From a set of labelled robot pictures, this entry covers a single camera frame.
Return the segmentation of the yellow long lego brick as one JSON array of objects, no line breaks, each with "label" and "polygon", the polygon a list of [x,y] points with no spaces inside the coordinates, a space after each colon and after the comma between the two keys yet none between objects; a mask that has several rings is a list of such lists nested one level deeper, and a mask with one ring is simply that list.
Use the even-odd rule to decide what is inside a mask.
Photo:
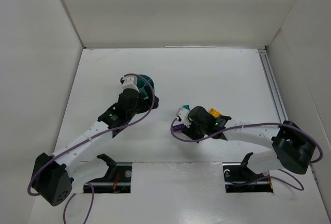
[{"label": "yellow long lego brick", "polygon": [[218,112],[217,110],[211,108],[209,110],[209,114],[211,114],[214,118],[218,118],[220,116],[222,116],[222,114],[220,112]]}]

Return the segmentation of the dark purple long lego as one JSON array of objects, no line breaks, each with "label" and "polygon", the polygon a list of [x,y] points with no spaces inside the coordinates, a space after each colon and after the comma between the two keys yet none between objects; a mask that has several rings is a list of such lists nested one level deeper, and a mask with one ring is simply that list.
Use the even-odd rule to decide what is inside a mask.
[{"label": "dark purple long lego", "polygon": [[183,130],[184,127],[185,127],[184,124],[174,125],[174,126],[172,126],[172,131],[173,132],[180,132],[180,131]]}]

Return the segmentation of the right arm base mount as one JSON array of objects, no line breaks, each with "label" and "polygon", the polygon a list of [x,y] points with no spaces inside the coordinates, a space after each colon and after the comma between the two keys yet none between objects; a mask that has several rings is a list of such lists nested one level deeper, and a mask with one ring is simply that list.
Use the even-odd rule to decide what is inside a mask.
[{"label": "right arm base mount", "polygon": [[255,174],[247,168],[248,159],[253,152],[248,153],[242,162],[225,162],[222,164],[226,193],[273,193],[269,173]]}]

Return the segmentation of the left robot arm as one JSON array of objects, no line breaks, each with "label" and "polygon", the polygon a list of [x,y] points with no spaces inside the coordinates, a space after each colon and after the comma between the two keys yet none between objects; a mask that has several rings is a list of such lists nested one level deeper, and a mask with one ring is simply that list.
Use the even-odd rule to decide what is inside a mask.
[{"label": "left robot arm", "polygon": [[95,155],[98,147],[115,138],[121,131],[137,124],[137,114],[147,117],[158,108],[154,89],[127,88],[118,101],[101,114],[80,137],[51,155],[40,154],[34,163],[27,187],[30,196],[41,196],[52,206],[60,205],[78,186],[105,178],[112,179],[117,163],[106,154]]}]

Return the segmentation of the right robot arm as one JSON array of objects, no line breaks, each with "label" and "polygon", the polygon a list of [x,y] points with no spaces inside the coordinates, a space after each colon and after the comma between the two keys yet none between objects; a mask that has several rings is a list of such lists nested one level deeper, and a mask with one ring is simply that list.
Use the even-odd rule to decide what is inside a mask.
[{"label": "right robot arm", "polygon": [[240,164],[255,174],[282,168],[305,174],[317,147],[311,137],[289,121],[250,124],[226,115],[215,116],[202,106],[192,110],[180,108],[176,117],[185,125],[182,133],[191,141],[210,137],[265,147],[264,152],[246,154]]}]

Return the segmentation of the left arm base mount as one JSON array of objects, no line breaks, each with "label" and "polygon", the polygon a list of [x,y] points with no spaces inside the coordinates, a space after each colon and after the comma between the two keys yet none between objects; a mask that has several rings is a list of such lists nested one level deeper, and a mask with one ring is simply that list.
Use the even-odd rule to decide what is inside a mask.
[{"label": "left arm base mount", "polygon": [[107,166],[101,176],[89,181],[95,193],[120,194],[131,192],[132,162],[116,162],[106,154],[97,156],[97,162]]}]

